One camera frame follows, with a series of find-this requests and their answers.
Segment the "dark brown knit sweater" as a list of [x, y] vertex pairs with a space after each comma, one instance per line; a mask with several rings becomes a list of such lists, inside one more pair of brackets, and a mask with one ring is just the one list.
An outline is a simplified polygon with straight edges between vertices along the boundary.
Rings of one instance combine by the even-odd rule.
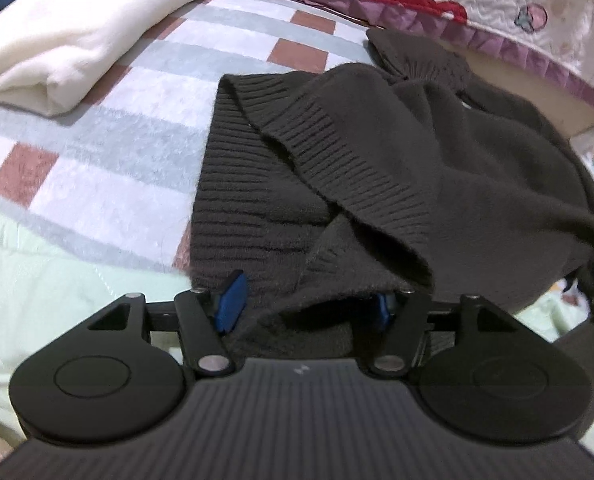
[[226, 75], [190, 227], [190, 279], [241, 270], [235, 360], [348, 356], [357, 296], [478, 294], [516, 311], [583, 252], [569, 144], [433, 41], [371, 29], [374, 60]]

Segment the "folded cream white garment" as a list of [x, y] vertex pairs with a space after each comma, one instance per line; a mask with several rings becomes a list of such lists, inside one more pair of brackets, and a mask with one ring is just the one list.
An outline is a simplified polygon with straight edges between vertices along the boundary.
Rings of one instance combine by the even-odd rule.
[[192, 1], [15, 0], [0, 11], [0, 103], [69, 112], [144, 32]]

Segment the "light green blanket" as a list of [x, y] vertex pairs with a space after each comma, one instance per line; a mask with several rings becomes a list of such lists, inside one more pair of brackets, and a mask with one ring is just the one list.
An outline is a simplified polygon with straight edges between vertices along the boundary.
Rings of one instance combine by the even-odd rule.
[[24, 440], [8, 398], [28, 356], [127, 292], [166, 301], [186, 276], [80, 260], [0, 213], [0, 458]]

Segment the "cartoon print floor mat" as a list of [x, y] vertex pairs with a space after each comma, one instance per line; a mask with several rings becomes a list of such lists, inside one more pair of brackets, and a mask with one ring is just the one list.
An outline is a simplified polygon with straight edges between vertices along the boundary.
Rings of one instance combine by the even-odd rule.
[[515, 318], [562, 350], [589, 376], [590, 407], [572, 433], [594, 455], [594, 127], [573, 136], [564, 152], [579, 174], [588, 210], [562, 226], [576, 231], [584, 251], [572, 255], [554, 292], [546, 292]]

